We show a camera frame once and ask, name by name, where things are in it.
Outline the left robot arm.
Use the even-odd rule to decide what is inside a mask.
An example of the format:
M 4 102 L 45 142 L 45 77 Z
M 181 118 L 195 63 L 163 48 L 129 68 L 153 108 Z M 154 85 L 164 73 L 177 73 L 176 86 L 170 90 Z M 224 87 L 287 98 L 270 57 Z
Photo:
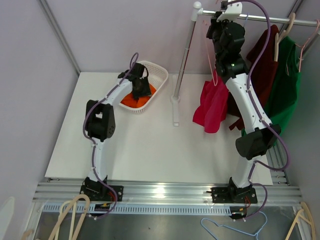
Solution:
M 101 100 L 89 100 L 86 104 L 82 132 L 92 141 L 91 169 L 80 192 L 92 201 L 117 202 L 118 194 L 107 182 L 107 145 L 116 130 L 115 106 L 143 107 L 155 94 L 149 84 L 149 71 L 141 63 L 132 64 L 120 73 L 115 85 Z

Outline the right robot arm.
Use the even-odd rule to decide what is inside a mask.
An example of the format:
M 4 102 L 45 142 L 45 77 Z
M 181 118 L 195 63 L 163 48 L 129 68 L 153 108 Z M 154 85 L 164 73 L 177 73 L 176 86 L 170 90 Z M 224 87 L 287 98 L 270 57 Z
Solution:
M 252 168 L 276 142 L 281 128 L 264 113 L 248 78 L 249 69 L 240 54 L 245 42 L 245 29 L 236 22 L 213 16 L 206 37 L 213 42 L 216 72 L 233 96 L 246 132 L 235 141 L 240 156 L 236 171 L 227 187 L 211 188 L 212 201 L 243 204 L 249 199 L 255 204 L 256 191 L 250 182 Z

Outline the orange t shirt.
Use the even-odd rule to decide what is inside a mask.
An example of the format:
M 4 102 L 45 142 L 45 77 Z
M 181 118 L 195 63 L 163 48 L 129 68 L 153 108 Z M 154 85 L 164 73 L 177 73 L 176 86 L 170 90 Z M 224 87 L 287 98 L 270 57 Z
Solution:
M 149 87 L 151 90 L 151 96 L 142 96 L 139 99 L 134 99 L 133 94 L 129 93 L 120 103 L 134 109 L 143 107 L 156 92 L 156 89 L 151 84 L 149 84 Z

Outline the green t shirt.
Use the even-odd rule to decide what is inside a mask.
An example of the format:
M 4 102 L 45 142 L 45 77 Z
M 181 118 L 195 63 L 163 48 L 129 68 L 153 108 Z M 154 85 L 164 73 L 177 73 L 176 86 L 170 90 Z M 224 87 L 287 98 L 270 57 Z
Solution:
M 272 89 L 263 107 L 274 125 L 279 125 L 281 135 L 285 132 L 295 111 L 301 83 L 296 45 L 288 36 L 279 44 L 278 67 Z

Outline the maroon t shirt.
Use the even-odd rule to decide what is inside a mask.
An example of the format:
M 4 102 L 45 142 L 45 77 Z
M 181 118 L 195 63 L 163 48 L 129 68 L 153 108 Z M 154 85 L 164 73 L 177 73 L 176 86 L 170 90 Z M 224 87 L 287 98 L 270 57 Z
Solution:
M 267 104 L 278 68 L 278 62 L 274 61 L 276 33 L 279 33 L 279 29 L 273 24 L 270 27 L 270 36 L 266 49 L 251 74 L 251 82 L 262 107 Z M 238 117 L 238 120 L 231 124 L 229 129 L 237 128 L 241 131 L 244 128 L 244 122 L 231 94 L 228 95 L 227 99 L 227 113 Z

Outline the pink t shirt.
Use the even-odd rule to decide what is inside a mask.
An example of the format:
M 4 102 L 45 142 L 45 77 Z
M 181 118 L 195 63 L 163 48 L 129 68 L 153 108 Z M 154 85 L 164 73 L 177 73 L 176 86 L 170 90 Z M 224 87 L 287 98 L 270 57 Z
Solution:
M 212 80 L 204 82 L 200 105 L 195 110 L 192 121 L 202 126 L 207 134 L 217 133 L 227 116 L 228 97 L 229 90 L 215 70 Z

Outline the beige wooden hanger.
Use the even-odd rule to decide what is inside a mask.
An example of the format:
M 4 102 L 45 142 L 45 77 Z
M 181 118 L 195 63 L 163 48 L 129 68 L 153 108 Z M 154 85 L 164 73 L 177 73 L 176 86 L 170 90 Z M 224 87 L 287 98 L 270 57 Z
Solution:
M 274 62 L 278 62 L 279 59 L 279 46 L 280 46 L 280 42 L 289 35 L 293 25 L 294 25 L 294 21 L 296 19 L 296 13 L 292 12 L 290 13 L 289 17 L 289 22 L 288 22 L 288 26 L 286 29 L 284 29 L 281 33 L 276 33 L 275 35 L 275 40 L 274 40 L 274 57 L 273 57 L 273 61 Z

